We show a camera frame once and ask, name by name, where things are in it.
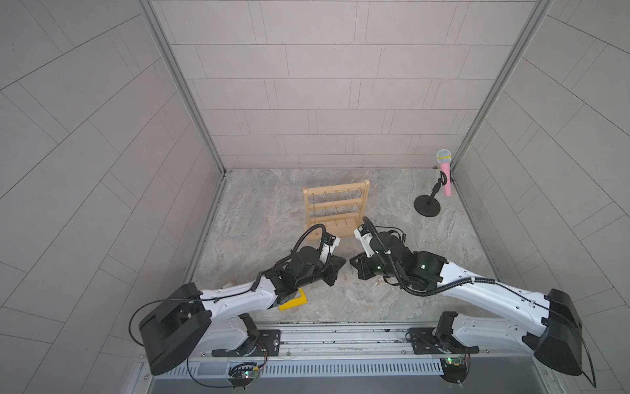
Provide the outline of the wooden jewelry display stand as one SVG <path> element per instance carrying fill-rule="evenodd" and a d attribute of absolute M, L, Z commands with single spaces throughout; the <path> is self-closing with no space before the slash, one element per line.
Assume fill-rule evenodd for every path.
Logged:
<path fill-rule="evenodd" d="M 354 236 L 362 223 L 370 181 L 303 188 L 306 224 L 308 230 L 322 224 L 326 231 L 337 237 Z"/>

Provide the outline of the pink toy microphone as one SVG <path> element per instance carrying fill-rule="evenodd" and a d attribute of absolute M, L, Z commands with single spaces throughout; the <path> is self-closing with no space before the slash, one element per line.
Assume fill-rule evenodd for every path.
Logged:
<path fill-rule="evenodd" d="M 445 195 L 451 196 L 451 159 L 452 154 L 449 149 L 441 149 L 436 154 L 436 160 L 440 167 L 441 185 L 444 188 Z"/>

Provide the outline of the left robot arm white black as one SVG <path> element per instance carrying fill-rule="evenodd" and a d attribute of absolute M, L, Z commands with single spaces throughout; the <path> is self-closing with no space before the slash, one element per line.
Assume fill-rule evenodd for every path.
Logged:
<path fill-rule="evenodd" d="M 333 286 L 345 259 L 334 250 L 340 240 L 322 224 L 305 231 L 290 254 L 243 285 L 200 290 L 191 282 L 164 300 L 148 303 L 152 311 L 138 324 L 141 345 L 152 375 L 165 374 L 201 352 L 253 351 L 260 337 L 251 313 L 288 305 L 305 286 L 323 281 Z"/>

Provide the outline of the aluminium mounting rail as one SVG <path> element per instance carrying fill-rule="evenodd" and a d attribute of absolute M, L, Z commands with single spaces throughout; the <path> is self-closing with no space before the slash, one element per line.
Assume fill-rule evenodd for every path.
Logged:
<path fill-rule="evenodd" d="M 188 358 L 300 357 L 412 354 L 442 359 L 478 353 L 526 355 L 547 329 L 501 318 L 475 318 L 445 312 L 436 324 L 279 323 L 257 325 L 249 315 L 223 322 L 137 323 L 150 361 L 167 369 Z"/>

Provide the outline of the black microphone stand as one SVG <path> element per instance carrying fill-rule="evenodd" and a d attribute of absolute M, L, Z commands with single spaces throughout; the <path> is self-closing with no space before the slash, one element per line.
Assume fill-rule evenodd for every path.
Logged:
<path fill-rule="evenodd" d="M 413 207 L 417 213 L 423 217 L 434 218 L 441 212 L 441 205 L 436 199 L 436 194 L 441 190 L 441 187 L 445 186 L 447 182 L 447 176 L 444 172 L 440 172 L 440 176 L 433 186 L 430 195 L 420 195 L 414 202 Z"/>

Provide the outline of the green circuit board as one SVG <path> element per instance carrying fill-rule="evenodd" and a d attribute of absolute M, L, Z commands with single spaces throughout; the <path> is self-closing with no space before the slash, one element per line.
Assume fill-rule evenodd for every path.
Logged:
<path fill-rule="evenodd" d="M 227 379 L 232 387 L 245 388 L 259 378 L 261 372 L 262 366 L 255 362 L 245 362 L 231 367 L 228 370 Z"/>
<path fill-rule="evenodd" d="M 465 357 L 441 358 L 441 378 L 450 383 L 462 386 L 469 375 L 469 363 Z"/>

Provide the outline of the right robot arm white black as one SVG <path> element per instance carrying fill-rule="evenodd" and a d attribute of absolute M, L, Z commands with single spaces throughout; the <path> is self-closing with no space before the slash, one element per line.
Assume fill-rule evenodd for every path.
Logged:
<path fill-rule="evenodd" d="M 481 349 L 499 348 L 533 356 L 561 374 L 583 376 L 597 385 L 594 370 L 585 372 L 592 356 L 582 336 L 582 321 L 569 294 L 551 289 L 531 292 L 482 277 L 445 257 L 411 251 L 398 228 L 375 226 L 369 218 L 354 230 L 364 251 L 351 259 L 359 279 L 381 277 L 416 297 L 449 296 L 490 311 L 495 318 L 473 318 L 454 311 L 441 314 L 431 332 L 411 328 L 413 345 L 440 353 L 442 379 L 462 384 L 471 357 Z"/>

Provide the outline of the yellow triangular plastic frame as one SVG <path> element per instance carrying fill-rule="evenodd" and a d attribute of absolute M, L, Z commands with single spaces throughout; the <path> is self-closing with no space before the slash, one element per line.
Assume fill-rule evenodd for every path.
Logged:
<path fill-rule="evenodd" d="M 280 311 L 290 310 L 295 307 L 305 305 L 308 303 L 308 297 L 306 297 L 305 292 L 302 288 L 299 289 L 299 294 L 297 297 L 287 301 L 286 303 L 279 306 Z"/>

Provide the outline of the right green circuit board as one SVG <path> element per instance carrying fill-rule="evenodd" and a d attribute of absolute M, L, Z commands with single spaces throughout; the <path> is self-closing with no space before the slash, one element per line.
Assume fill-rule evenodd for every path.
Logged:
<path fill-rule="evenodd" d="M 469 363 L 465 357 L 441 358 L 441 378 L 450 383 L 462 386 L 469 375 Z"/>

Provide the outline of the left green circuit board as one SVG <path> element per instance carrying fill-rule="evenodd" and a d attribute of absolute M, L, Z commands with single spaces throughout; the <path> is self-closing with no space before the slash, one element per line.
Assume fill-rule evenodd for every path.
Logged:
<path fill-rule="evenodd" d="M 259 378 L 261 372 L 262 366 L 255 362 L 245 362 L 231 367 L 228 370 L 227 379 L 232 387 L 245 388 Z"/>

